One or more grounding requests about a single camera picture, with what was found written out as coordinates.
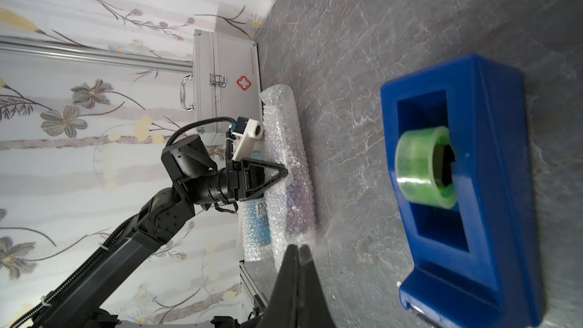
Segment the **wall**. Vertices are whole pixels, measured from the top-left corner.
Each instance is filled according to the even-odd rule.
[[[185,73],[0,52],[0,327],[171,185],[165,139],[193,120]],[[224,146],[207,145],[224,166]],[[140,323],[240,317],[237,216],[209,210],[103,305]]]
[[[0,0],[0,35],[192,60],[193,30],[252,39],[275,0]]]

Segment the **flower pattern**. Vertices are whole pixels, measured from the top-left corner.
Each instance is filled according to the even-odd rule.
[[[12,245],[12,238],[0,238],[0,268],[6,267],[9,272],[10,280],[17,280],[22,274],[33,272],[35,263],[23,259],[30,251],[33,250],[35,242]]]
[[[211,158],[216,156],[219,160],[224,161],[225,149],[222,149],[220,145],[207,146],[206,150]]]
[[[139,16],[140,16],[140,15],[142,15],[142,14],[143,14],[143,13],[142,13],[142,11],[141,11],[140,9],[134,9],[133,11],[129,12],[128,16],[129,16],[129,15],[134,15],[134,16],[136,16],[136,17],[139,17]]]
[[[73,92],[73,104],[79,104],[87,109],[93,108],[95,103],[111,104],[103,93],[112,90],[111,84],[105,83],[102,79],[95,80],[95,86],[91,88],[87,83],[83,83],[83,85],[71,89]]]
[[[53,137],[65,132],[67,137],[75,138],[77,136],[76,129],[87,128],[86,121],[83,119],[77,119],[79,115],[79,108],[70,105],[65,106],[62,116],[56,111],[42,112],[40,113],[40,117],[46,121],[44,121],[40,127],[47,132],[48,135],[52,135]]]

